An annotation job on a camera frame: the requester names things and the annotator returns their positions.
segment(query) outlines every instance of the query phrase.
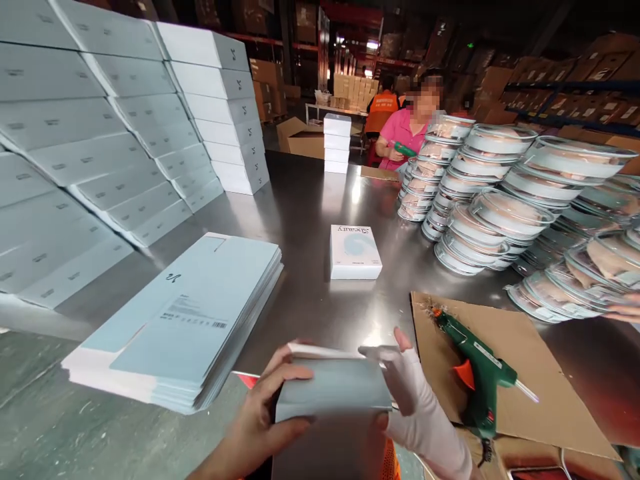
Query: white glove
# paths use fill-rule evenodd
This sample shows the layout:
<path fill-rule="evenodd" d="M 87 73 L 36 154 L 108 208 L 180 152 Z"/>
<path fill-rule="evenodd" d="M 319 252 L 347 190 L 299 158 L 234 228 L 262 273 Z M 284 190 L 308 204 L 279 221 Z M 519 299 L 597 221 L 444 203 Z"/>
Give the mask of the white glove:
<path fill-rule="evenodd" d="M 400 408 L 390 412 L 386 435 L 418 455 L 442 480 L 469 480 L 473 469 L 469 448 L 442 410 L 411 342 L 398 327 L 393 334 L 399 349 L 359 348 L 386 366 L 385 380 Z"/>

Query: box flap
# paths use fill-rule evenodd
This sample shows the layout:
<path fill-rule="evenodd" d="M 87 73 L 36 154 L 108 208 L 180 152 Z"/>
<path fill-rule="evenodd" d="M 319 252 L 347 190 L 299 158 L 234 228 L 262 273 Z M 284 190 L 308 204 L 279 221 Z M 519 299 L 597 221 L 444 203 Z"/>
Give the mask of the box flap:
<path fill-rule="evenodd" d="M 431 305 L 444 306 L 478 333 L 494 356 L 510 364 L 518 378 L 540 398 L 540 403 L 534 403 L 517 388 L 498 387 L 499 433 L 619 458 L 524 313 L 412 292 L 413 323 L 423 371 L 452 422 L 461 423 L 469 392 L 452 371 L 462 358 L 427 313 Z"/>

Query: white product box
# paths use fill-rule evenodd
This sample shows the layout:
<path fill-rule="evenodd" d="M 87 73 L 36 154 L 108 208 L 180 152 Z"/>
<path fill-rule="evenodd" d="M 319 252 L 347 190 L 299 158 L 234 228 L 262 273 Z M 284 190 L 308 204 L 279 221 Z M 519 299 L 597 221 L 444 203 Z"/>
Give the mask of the white product box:
<path fill-rule="evenodd" d="M 174 93 L 109 98 L 109 102 L 132 130 L 188 120 L 180 98 Z"/>
<path fill-rule="evenodd" d="M 0 208 L 55 189 L 24 158 L 15 153 L 0 153 Z"/>
<path fill-rule="evenodd" d="M 75 42 L 47 0 L 3 0 L 0 41 L 75 50 Z"/>
<path fill-rule="evenodd" d="M 220 183 L 220 179 L 210 181 L 196 193 L 185 199 L 192 213 L 196 213 L 209 202 L 218 198 L 225 192 Z"/>
<path fill-rule="evenodd" d="M 334 150 L 349 151 L 350 137 L 340 137 L 338 135 L 325 134 L 325 148 Z"/>
<path fill-rule="evenodd" d="M 234 165 L 212 161 L 211 165 L 220 178 L 225 191 L 253 195 L 269 182 L 267 162 L 256 159 L 249 165 Z"/>
<path fill-rule="evenodd" d="M 325 161 L 348 163 L 349 150 L 325 149 Z"/>
<path fill-rule="evenodd" d="M 18 293 L 111 236 L 96 217 L 86 216 L 0 255 L 0 291 Z"/>
<path fill-rule="evenodd" d="M 0 43 L 0 101 L 103 97 L 74 51 Z"/>
<path fill-rule="evenodd" d="M 209 120 L 218 123 L 242 123 L 250 120 L 260 121 L 255 98 L 224 100 L 204 95 L 184 93 L 182 97 L 189 109 L 191 118 Z"/>
<path fill-rule="evenodd" d="M 192 170 L 175 180 L 171 180 L 171 184 L 178 194 L 182 198 L 186 199 L 215 179 L 216 174 L 213 171 L 211 164 L 208 164 L 204 167 Z"/>
<path fill-rule="evenodd" d="M 34 238 L 46 237 L 62 225 L 87 215 L 73 198 L 54 190 L 0 209 L 0 253 Z"/>
<path fill-rule="evenodd" d="M 98 215 L 114 230 L 129 231 L 142 225 L 178 200 L 180 197 L 171 184 L 162 182 L 160 185 Z"/>
<path fill-rule="evenodd" d="M 332 162 L 325 160 L 325 171 L 332 173 L 346 173 L 349 170 L 349 164 L 345 162 Z"/>
<path fill-rule="evenodd" d="M 111 97 L 174 93 L 169 73 L 160 61 L 82 53 L 82 58 Z"/>
<path fill-rule="evenodd" d="M 245 44 L 210 30 L 156 22 L 168 58 L 228 70 L 249 71 Z"/>
<path fill-rule="evenodd" d="M 147 127 L 136 131 L 135 134 L 153 158 L 200 143 L 190 121 Z"/>
<path fill-rule="evenodd" d="M 331 279 L 375 280 L 382 261 L 370 227 L 331 226 Z"/>
<path fill-rule="evenodd" d="M 62 265 L 16 296 L 41 307 L 54 309 L 132 252 L 133 249 L 127 242 L 116 235 L 110 235 L 107 240 Z"/>
<path fill-rule="evenodd" d="M 170 68 L 184 93 L 234 100 L 255 98 L 248 71 L 220 70 L 190 63 L 170 62 Z"/>
<path fill-rule="evenodd" d="M 73 0 L 49 2 L 81 51 L 162 60 L 160 47 L 144 20 Z"/>
<path fill-rule="evenodd" d="M 130 232 L 122 235 L 139 248 L 152 246 L 160 238 L 180 225 L 191 216 L 191 210 L 184 200 L 179 200 L 169 208 L 154 215 L 150 220 Z"/>
<path fill-rule="evenodd" d="M 212 161 L 248 165 L 254 159 L 265 159 L 265 144 L 262 139 L 252 143 L 245 143 L 241 147 L 212 142 L 204 142 L 204 145 Z"/>
<path fill-rule="evenodd" d="M 31 150 L 27 158 L 61 187 L 150 162 L 129 132 Z"/>
<path fill-rule="evenodd" d="M 0 105 L 0 135 L 12 149 L 29 151 L 125 131 L 104 98 Z"/>
<path fill-rule="evenodd" d="M 339 137 L 351 136 L 351 118 L 344 115 L 328 113 L 323 120 L 325 135 L 338 135 Z"/>
<path fill-rule="evenodd" d="M 68 190 L 80 203 L 92 211 L 106 211 L 166 182 L 154 163 L 144 167 L 121 170 L 88 182 L 70 185 Z"/>
<path fill-rule="evenodd" d="M 260 120 L 251 120 L 236 125 L 208 120 L 194 120 L 194 122 L 204 141 L 236 147 L 262 141 Z"/>
<path fill-rule="evenodd" d="M 163 155 L 155 164 L 169 180 L 180 177 L 191 170 L 209 165 L 209 156 L 202 143 Z"/>

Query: woman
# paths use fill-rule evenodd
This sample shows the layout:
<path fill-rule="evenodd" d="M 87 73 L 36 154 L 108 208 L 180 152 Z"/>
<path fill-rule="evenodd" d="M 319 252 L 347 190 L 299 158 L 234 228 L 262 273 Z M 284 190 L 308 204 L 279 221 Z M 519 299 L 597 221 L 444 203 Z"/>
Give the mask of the woman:
<path fill-rule="evenodd" d="M 408 337 L 397 327 L 393 333 L 397 349 L 361 348 L 362 354 L 386 365 L 385 380 L 400 407 L 400 412 L 381 414 L 377 418 L 378 428 L 388 438 L 418 455 L 438 478 L 481 479 L 469 448 L 456 433 L 427 383 L 418 354 Z M 308 419 L 295 418 L 272 424 L 269 416 L 272 396 L 286 380 L 305 380 L 313 376 L 308 368 L 289 363 L 290 355 L 288 346 L 275 352 L 260 380 L 248 392 L 227 435 L 187 480 L 244 478 L 304 434 L 310 426 Z"/>
<path fill-rule="evenodd" d="M 413 104 L 394 112 L 389 117 L 375 143 L 376 154 L 383 158 L 379 168 L 396 170 L 407 161 L 406 156 L 394 150 L 396 142 L 402 143 L 411 150 L 420 150 L 427 126 L 440 108 L 443 86 L 442 71 L 427 70 L 418 91 L 412 93 Z"/>

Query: orange trigger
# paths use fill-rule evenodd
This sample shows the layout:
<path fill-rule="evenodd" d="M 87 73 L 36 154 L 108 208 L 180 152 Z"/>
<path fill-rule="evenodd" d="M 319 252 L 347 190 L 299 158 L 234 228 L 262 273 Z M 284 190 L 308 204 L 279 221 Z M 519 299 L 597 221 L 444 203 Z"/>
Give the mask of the orange trigger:
<path fill-rule="evenodd" d="M 475 383 L 473 382 L 473 370 L 471 369 L 471 362 L 466 360 L 462 365 L 458 365 L 453 368 L 460 377 L 460 380 L 468 386 L 471 390 L 475 390 Z"/>

